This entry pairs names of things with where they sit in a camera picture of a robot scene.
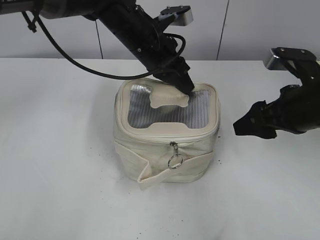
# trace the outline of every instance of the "bag handle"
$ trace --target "bag handle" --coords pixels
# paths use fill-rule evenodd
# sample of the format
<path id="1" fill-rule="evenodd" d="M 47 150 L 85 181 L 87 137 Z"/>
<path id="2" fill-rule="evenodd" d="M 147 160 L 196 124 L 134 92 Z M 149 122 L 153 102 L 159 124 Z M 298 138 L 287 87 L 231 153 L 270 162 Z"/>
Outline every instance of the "bag handle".
<path id="1" fill-rule="evenodd" d="M 126 156 L 128 159 L 132 159 L 134 162 L 144 163 L 145 167 L 137 178 L 137 182 L 141 190 L 146 190 L 147 188 L 159 184 L 166 179 L 183 173 L 191 168 L 203 166 L 203 171 L 207 168 L 210 160 L 213 158 L 214 153 L 210 152 L 204 155 L 196 156 L 187 159 L 177 168 L 167 168 L 157 175 L 152 176 L 152 169 L 150 162 L 136 154 L 132 150 L 126 148 L 125 146 L 115 142 L 115 151 L 122 156 Z"/>

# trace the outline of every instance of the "white tabletop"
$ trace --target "white tabletop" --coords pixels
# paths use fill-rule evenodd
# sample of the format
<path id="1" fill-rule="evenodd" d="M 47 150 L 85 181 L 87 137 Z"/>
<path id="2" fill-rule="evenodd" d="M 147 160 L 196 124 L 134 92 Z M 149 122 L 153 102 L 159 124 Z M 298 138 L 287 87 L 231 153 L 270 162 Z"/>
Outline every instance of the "white tabletop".
<path id="1" fill-rule="evenodd" d="M 133 60 L 81 60 L 119 75 Z M 257 101 L 299 81 L 260 61 L 190 61 L 221 101 L 216 156 L 193 183 L 141 191 L 113 146 L 121 81 L 64 59 L 0 59 L 0 239 L 318 240 L 320 131 L 235 136 Z"/>

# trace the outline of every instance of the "zipper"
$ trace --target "zipper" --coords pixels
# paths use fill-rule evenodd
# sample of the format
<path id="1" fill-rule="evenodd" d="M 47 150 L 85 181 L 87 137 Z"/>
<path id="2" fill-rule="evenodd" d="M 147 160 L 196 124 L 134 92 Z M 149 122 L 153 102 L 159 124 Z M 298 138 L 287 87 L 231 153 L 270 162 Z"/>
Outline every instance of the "zipper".
<path id="1" fill-rule="evenodd" d="M 177 169 L 184 163 L 185 158 L 182 154 L 179 154 L 178 143 L 176 143 L 175 141 L 172 141 L 172 142 L 170 142 L 170 146 L 173 147 L 173 155 L 172 155 L 172 157 L 170 157 L 170 159 L 168 161 L 168 168 L 169 169 Z M 177 159 L 177 163 L 174 165 L 171 164 L 171 161 L 173 159 Z"/>

